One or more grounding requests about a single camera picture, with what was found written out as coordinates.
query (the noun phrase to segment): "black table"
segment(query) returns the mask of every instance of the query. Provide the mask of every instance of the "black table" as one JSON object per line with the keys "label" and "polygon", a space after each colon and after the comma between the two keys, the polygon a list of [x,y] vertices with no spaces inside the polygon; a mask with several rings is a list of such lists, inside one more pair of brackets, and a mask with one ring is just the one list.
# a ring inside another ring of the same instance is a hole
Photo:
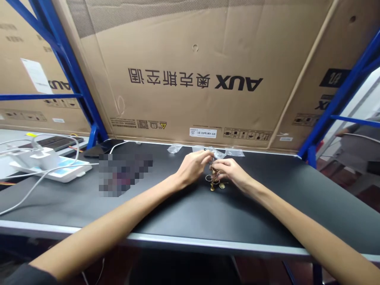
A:
{"label": "black table", "polygon": [[[69,183],[44,179],[18,209],[0,217],[0,233],[62,239],[173,174],[190,147],[128,142],[114,154],[152,154],[153,166],[118,198],[99,193],[98,166]],[[85,159],[91,163],[94,159]],[[371,261],[380,261],[380,214],[296,156],[245,152],[234,158],[253,178],[336,234]],[[208,253],[254,253],[309,259],[268,211],[233,184],[210,191],[202,175],[149,214],[127,239],[155,248]],[[0,211],[19,202],[38,177],[0,192]]]}

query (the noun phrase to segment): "white label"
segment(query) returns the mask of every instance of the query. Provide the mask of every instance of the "white label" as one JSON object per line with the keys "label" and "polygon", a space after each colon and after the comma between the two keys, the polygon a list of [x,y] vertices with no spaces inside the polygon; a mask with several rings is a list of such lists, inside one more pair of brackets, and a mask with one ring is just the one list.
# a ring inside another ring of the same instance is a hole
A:
{"label": "white label", "polygon": [[280,141],[292,141],[293,138],[291,137],[280,137]]}
{"label": "white label", "polygon": [[45,94],[53,94],[41,64],[37,61],[22,58],[21,61],[23,62],[36,90]]}
{"label": "white label", "polygon": [[56,123],[64,123],[65,122],[63,119],[59,119],[59,118],[53,118],[53,121]]}
{"label": "white label", "polygon": [[208,137],[208,138],[216,139],[217,130],[190,128],[190,136],[191,137]]}

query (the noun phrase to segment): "blue metal shelf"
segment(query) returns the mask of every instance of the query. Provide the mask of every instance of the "blue metal shelf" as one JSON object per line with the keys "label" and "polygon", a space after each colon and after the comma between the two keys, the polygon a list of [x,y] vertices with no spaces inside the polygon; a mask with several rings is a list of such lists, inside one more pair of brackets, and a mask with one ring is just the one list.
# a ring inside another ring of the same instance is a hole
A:
{"label": "blue metal shelf", "polygon": [[0,101],[77,98],[91,126],[88,147],[107,140],[107,131],[51,0],[29,0],[36,17],[19,0],[6,1],[50,44],[74,94],[0,94]]}
{"label": "blue metal shelf", "polygon": [[347,79],[336,92],[314,129],[305,140],[298,155],[316,168],[315,148],[323,140],[335,120],[380,127],[380,123],[339,116],[372,71],[380,66],[380,31],[372,39]]}

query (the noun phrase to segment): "white cable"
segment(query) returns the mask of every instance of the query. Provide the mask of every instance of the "white cable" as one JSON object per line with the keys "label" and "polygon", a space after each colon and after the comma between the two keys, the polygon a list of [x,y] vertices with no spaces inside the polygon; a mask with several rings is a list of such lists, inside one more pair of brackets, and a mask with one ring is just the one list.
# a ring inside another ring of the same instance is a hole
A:
{"label": "white cable", "polygon": [[46,175],[48,175],[50,172],[54,171],[54,170],[57,170],[57,169],[62,169],[62,168],[66,168],[66,167],[77,167],[77,166],[84,166],[84,165],[98,165],[99,163],[87,163],[87,164],[78,164],[78,165],[66,165],[66,166],[61,166],[61,167],[56,167],[56,168],[53,168],[51,170],[48,170],[44,175],[41,176],[41,178],[34,184],[34,186],[32,187],[32,189],[29,190],[29,192],[26,194],[26,196],[19,202],[17,203],[16,205],[14,205],[13,207],[9,208],[8,210],[5,210],[5,211],[2,211],[0,213],[0,216],[1,215],[4,215],[10,211],[12,211],[13,209],[17,208],[18,206],[20,206],[25,200],[26,198],[29,197],[29,195],[32,193],[32,191],[37,187],[37,185],[45,178]]}
{"label": "white cable", "polygon": [[0,152],[0,154],[6,154],[9,152],[14,152],[14,151],[19,151],[19,150],[30,150],[30,151],[32,151],[33,149],[32,148],[13,148],[10,150],[3,150],[2,152]]}
{"label": "white cable", "polygon": [[84,274],[84,271],[82,271],[82,276],[83,276],[83,279],[84,279],[84,282],[86,283],[86,285],[89,285],[87,278],[86,278],[86,275]]}
{"label": "white cable", "polygon": [[[50,135],[51,136],[51,134],[42,133],[42,134],[36,135],[35,137],[40,136],[40,135]],[[70,139],[73,139],[75,141],[75,143],[76,143],[76,155],[75,155],[75,159],[74,159],[73,162],[69,163],[68,166],[76,163],[76,161],[78,160],[78,156],[79,156],[79,142],[75,138],[70,137],[70,136],[66,136],[66,135],[55,135],[55,136],[57,136],[57,137],[64,137],[64,138],[70,138]],[[32,140],[31,140],[32,144],[38,143],[38,142],[34,141],[35,137],[33,137]],[[8,179],[11,179],[11,178],[19,178],[19,177],[32,176],[32,175],[35,175],[35,174],[45,173],[45,172],[48,172],[48,171],[50,171],[50,170],[43,170],[43,171],[34,172],[34,173],[15,175],[15,176],[8,176],[8,177],[0,178],[0,181],[2,181],[2,180],[8,180]]]}
{"label": "white cable", "polygon": [[[99,275],[98,281],[96,281],[95,285],[98,285],[100,277],[102,277],[103,269],[104,269],[104,258],[102,260],[102,270],[100,271],[100,275]],[[82,276],[83,276],[83,279],[84,279],[84,283],[86,283],[86,285],[89,285],[84,271],[82,271]]]}
{"label": "white cable", "polygon": [[[48,136],[51,136],[51,134],[46,134],[46,133],[38,134],[38,135],[36,135],[35,137],[32,138],[31,144],[33,145],[33,144],[38,143],[38,142],[35,142],[34,140],[36,139],[36,137],[39,137],[39,136],[41,136],[41,135],[48,135]],[[75,160],[74,160],[72,163],[70,163],[69,165],[72,165],[72,164],[76,163],[76,161],[78,160],[78,156],[79,156],[79,142],[78,142],[78,140],[74,139],[73,137],[66,136],[66,135],[56,135],[56,134],[55,134],[55,136],[56,136],[56,137],[69,138],[69,139],[72,139],[72,140],[75,142],[75,144],[76,144],[76,155],[75,155]]]}
{"label": "white cable", "polygon": [[[126,143],[126,141],[120,143],[120,144],[117,144],[115,145],[111,151],[110,151],[110,154],[112,153],[112,151],[115,149],[115,147],[117,147],[118,145],[121,145],[121,144],[124,144]],[[79,145],[77,145],[77,155],[76,155],[76,159],[75,161],[78,159],[78,154],[79,154]],[[16,205],[14,205],[13,207],[5,210],[5,211],[2,211],[0,212],[0,216],[1,215],[4,215],[12,210],[14,210],[15,208],[17,208],[18,206],[20,206],[28,197],[29,195],[32,193],[32,191],[38,186],[38,184],[41,183],[41,181],[46,177],[46,175],[48,175],[50,172],[54,171],[54,170],[57,170],[57,169],[62,169],[62,168],[66,168],[66,167],[76,167],[76,166],[84,166],[84,165],[98,165],[99,163],[88,163],[88,164],[80,164],[80,165],[66,165],[66,166],[61,166],[61,167],[56,167],[56,168],[53,168],[53,169],[50,169],[50,170],[47,170],[47,171],[41,171],[41,172],[38,172],[38,173],[42,173],[42,172],[45,172],[44,175],[41,176],[41,178],[34,184],[34,186],[32,187],[32,189],[29,190],[29,192],[25,195],[25,197],[19,202],[17,203]]]}
{"label": "white cable", "polygon": [[121,142],[121,143],[119,143],[119,144],[116,144],[116,145],[114,145],[114,147],[111,149],[111,151],[110,151],[110,154],[112,154],[112,152],[114,151],[114,148],[115,147],[117,147],[117,146],[119,146],[119,145],[121,145],[121,144],[124,144],[124,143],[127,143],[127,141],[125,141],[125,142]]}
{"label": "white cable", "polygon": [[12,141],[0,142],[0,144],[13,143],[15,141],[28,141],[28,142],[31,142],[32,140],[30,140],[30,139],[17,139],[17,140],[12,140]]}
{"label": "white cable", "polygon": [[102,277],[102,273],[103,273],[103,269],[104,269],[104,261],[105,261],[105,258],[103,257],[103,260],[102,260],[102,270],[100,271],[98,281],[96,281],[95,285],[98,285],[99,280]]}

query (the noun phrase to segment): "clear plastic bag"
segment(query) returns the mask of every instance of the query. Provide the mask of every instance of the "clear plastic bag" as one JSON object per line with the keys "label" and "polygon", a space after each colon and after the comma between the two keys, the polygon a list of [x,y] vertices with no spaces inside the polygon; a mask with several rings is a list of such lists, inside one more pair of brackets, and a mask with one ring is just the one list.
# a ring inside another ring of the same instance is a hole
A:
{"label": "clear plastic bag", "polygon": [[204,146],[196,145],[196,146],[192,146],[192,149],[193,149],[193,152],[197,152],[197,151],[200,151],[200,150],[204,150],[205,147]]}
{"label": "clear plastic bag", "polygon": [[174,154],[174,153],[179,152],[179,150],[182,147],[183,147],[183,144],[172,144],[171,146],[169,146],[169,148],[167,150],[168,150],[168,152]]}
{"label": "clear plastic bag", "polygon": [[212,146],[209,146],[208,148],[206,148],[206,150],[213,152],[215,159],[222,159],[226,157],[226,154],[224,154],[223,152],[220,152],[219,150],[213,148]]}
{"label": "clear plastic bag", "polygon": [[234,148],[226,148],[226,155],[230,156],[245,156],[242,150]]}

